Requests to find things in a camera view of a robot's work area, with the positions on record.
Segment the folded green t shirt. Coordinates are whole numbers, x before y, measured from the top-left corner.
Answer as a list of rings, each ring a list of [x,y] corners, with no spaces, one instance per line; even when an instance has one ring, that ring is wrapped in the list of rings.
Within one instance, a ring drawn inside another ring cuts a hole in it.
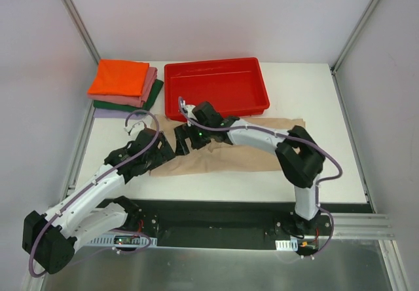
[[[156,99],[158,98],[158,95],[160,94],[160,91],[162,90],[164,86],[164,82],[160,79],[155,79],[153,85],[151,86],[151,91],[149,93],[148,98],[146,101],[142,104],[140,104],[139,107],[135,106],[129,106],[129,105],[123,105],[123,104],[114,104],[111,102],[104,102],[100,100],[94,100],[93,106],[96,109],[104,109],[109,111],[123,111],[123,112],[132,112],[136,109],[144,109],[149,111],[155,104]]]

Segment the folded pink t shirt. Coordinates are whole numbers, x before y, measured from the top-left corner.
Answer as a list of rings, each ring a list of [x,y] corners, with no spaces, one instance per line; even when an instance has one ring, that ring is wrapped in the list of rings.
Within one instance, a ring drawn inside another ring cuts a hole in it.
[[[99,94],[87,94],[87,97],[91,100],[99,100],[112,104],[127,105],[133,107],[141,107],[148,99],[151,87],[157,78],[157,68],[149,67],[145,77],[145,81],[142,88],[141,96],[117,96],[117,95],[99,95]]]

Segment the right aluminium frame post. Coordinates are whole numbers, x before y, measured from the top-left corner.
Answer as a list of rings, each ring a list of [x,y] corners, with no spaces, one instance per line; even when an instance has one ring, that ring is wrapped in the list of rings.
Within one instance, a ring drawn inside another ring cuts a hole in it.
[[[340,51],[337,59],[335,60],[334,64],[331,66],[331,74],[336,75],[338,70],[340,69],[341,65],[345,61],[348,53],[351,51],[352,47],[355,45],[355,42],[361,35],[364,27],[367,25],[368,21],[370,20],[371,16],[375,12],[376,8],[380,4],[381,0],[369,0],[365,10],[362,12],[359,20],[357,21],[355,27],[351,31],[348,39],[346,40],[342,50]]]

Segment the folded lavender t shirt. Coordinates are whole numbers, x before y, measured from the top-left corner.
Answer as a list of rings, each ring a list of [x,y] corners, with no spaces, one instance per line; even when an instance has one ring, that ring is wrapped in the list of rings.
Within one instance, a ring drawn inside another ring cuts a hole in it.
[[[128,111],[118,111],[109,109],[98,109],[94,110],[93,118],[95,119],[126,119],[130,114]]]

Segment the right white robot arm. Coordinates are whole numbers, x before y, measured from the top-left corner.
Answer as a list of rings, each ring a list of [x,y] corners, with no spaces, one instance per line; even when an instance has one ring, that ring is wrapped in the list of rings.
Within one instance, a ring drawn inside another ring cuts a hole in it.
[[[318,227],[318,196],[315,184],[323,170],[325,156],[301,126],[276,130],[249,123],[240,117],[222,117],[209,102],[197,106],[178,99],[179,111],[187,122],[175,127],[175,154],[202,149],[211,142],[248,146],[275,155],[287,180],[294,186],[295,229],[309,235]]]

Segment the aluminium frame post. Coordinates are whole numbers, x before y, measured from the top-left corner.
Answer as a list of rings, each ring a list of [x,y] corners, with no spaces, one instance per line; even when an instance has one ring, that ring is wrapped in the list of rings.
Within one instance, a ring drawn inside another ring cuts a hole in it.
[[[64,4],[64,7],[75,26],[76,30],[78,31],[85,47],[87,48],[90,56],[92,57],[93,61],[96,64],[99,64],[99,60],[101,59],[101,56],[84,24],[84,21],[82,20],[82,17],[74,3],[73,0],[61,0]]]
[[[361,35],[364,27],[367,25],[368,21],[370,20],[371,16],[375,12],[376,8],[380,4],[381,0],[369,0],[365,10],[362,12],[359,20],[357,21],[355,27],[351,31],[348,39],[346,40],[342,50],[340,51],[337,59],[335,60],[334,64],[331,66],[331,74],[336,75],[338,70],[340,69],[341,65],[345,61],[348,53],[351,51],[352,47],[355,45],[355,42]]]

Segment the left aluminium frame post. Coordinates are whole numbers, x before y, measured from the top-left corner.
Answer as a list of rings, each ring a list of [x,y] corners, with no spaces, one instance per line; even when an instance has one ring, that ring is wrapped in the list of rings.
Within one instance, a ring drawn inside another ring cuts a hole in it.
[[[64,7],[75,26],[76,30],[78,31],[85,47],[87,48],[90,56],[92,57],[93,61],[96,64],[99,64],[99,60],[101,59],[101,56],[84,24],[84,21],[82,20],[82,17],[74,3],[73,0],[61,0],[64,4]]]

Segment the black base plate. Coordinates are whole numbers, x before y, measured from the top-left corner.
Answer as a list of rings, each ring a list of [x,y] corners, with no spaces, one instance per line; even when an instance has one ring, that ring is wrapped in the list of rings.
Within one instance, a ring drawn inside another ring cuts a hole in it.
[[[298,217],[291,203],[139,200],[119,197],[159,247],[273,250],[276,241],[326,238],[330,218]]]

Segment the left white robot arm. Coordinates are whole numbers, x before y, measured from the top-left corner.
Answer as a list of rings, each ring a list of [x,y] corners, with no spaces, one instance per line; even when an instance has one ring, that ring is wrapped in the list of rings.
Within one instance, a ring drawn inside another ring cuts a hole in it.
[[[117,197],[99,212],[94,209],[133,178],[174,157],[162,131],[140,130],[134,140],[111,151],[81,188],[42,214],[30,212],[24,219],[22,248],[29,254],[31,276],[39,277],[35,263],[45,273],[61,271],[81,247],[110,230],[141,234],[145,218],[127,197]]]

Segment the folded orange t shirt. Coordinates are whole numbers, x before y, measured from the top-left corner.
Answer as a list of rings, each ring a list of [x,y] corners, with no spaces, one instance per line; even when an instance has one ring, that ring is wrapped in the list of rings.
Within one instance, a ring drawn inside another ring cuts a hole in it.
[[[101,59],[89,95],[141,96],[149,63]]]

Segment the red plastic tray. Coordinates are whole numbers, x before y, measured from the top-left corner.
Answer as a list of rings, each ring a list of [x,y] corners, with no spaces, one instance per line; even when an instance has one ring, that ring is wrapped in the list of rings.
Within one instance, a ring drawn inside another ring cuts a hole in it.
[[[164,112],[183,121],[178,98],[197,106],[209,102],[223,116],[261,115],[270,107],[255,57],[206,60],[164,66]]]

